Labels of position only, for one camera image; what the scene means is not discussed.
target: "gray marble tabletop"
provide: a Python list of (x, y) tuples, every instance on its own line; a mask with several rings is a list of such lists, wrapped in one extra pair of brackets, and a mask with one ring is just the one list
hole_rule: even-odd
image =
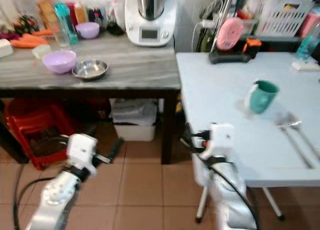
[(15, 49), (14, 54), (0, 58), (1, 90), (15, 89), (151, 89), (179, 90), (180, 80), (173, 44), (164, 47), (140, 47), (127, 36), (104, 34), (96, 39), (81, 40), (72, 47), (77, 60), (98, 59), (109, 64), (108, 75), (83, 82), (71, 73), (56, 75), (31, 49)]

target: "metal spoon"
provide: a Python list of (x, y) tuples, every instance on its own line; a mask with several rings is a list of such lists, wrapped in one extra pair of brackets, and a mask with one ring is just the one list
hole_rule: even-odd
[(304, 154), (304, 152), (300, 149), (299, 145), (297, 144), (297, 142), (295, 141), (295, 139), (288, 133), (286, 125), (284, 125), (285, 120), (283, 118), (278, 118), (278, 120), (276, 121), (275, 125), (277, 126), (278, 129), (280, 129), (289, 139), (290, 143), (293, 145), (293, 147), (295, 148), (296, 152), (299, 154), (301, 160), (304, 162), (304, 164), (306, 165), (306, 167), (308, 169), (314, 169), (314, 166), (312, 165), (312, 163), (307, 159), (306, 155)]
[(317, 151), (315, 146), (312, 144), (309, 138), (302, 131), (302, 121), (298, 119), (296, 116), (294, 116), (291, 112), (288, 112), (286, 116), (286, 120), (287, 120), (288, 126), (296, 130), (300, 134), (300, 136), (304, 139), (304, 141), (309, 145), (314, 155), (318, 158), (318, 160), (320, 160), (320, 153)]

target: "purple bowl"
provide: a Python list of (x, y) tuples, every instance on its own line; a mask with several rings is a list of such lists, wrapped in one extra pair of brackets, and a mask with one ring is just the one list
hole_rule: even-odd
[(96, 22), (84, 22), (75, 26), (84, 39), (94, 39), (99, 34), (100, 26)]
[(43, 64), (55, 74), (65, 74), (76, 65), (76, 53), (70, 50), (54, 51), (44, 56)]

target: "teal mug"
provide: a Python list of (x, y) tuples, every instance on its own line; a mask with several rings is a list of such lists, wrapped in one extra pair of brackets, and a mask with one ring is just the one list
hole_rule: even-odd
[(279, 88), (272, 82), (257, 80), (246, 97), (245, 104), (256, 114), (263, 113), (272, 103)]

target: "red plastic chair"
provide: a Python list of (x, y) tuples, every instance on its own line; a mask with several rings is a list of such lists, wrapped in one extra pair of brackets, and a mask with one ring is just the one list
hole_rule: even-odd
[(25, 154), (38, 170), (44, 170), (46, 165), (67, 158), (66, 149), (46, 156), (37, 156), (30, 142), (30, 135), (36, 135), (50, 127), (57, 128), (63, 135), (72, 135), (76, 132), (58, 101), (14, 99), (5, 106), (4, 116)]

